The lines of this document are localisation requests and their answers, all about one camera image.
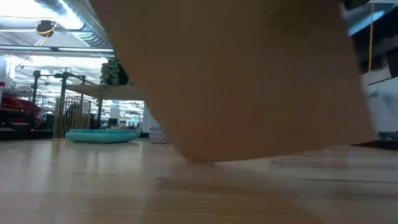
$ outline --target potted plant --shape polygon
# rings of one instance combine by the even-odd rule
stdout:
[[[103,85],[125,85],[129,81],[126,71],[116,58],[109,58],[107,63],[102,64],[100,78]]]

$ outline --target turquoise pet bed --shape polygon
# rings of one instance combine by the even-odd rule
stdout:
[[[130,130],[84,130],[71,129],[65,138],[73,142],[89,143],[119,143],[128,142],[137,139],[140,132],[131,132]]]

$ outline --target yellow cord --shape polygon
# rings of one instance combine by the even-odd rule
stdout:
[[[47,33],[47,35],[43,38],[43,40],[40,42],[39,46],[43,45],[45,40],[49,37],[50,32]]]
[[[369,67],[368,73],[370,74],[372,69],[372,49],[373,49],[373,12],[374,12],[374,2],[371,1],[371,36],[369,41]]]

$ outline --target hanging plant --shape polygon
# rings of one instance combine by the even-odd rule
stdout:
[[[99,98],[97,105],[100,105],[104,97],[104,92],[107,85],[119,85],[120,62],[116,58],[109,58],[107,63],[102,64],[99,89]]]
[[[120,62],[116,58],[108,59],[107,63],[102,64],[101,68],[101,84],[104,85],[118,85]]]

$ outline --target wooden table surface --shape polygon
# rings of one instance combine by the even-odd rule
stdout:
[[[146,141],[2,142],[0,223],[398,223],[398,152],[199,165]]]

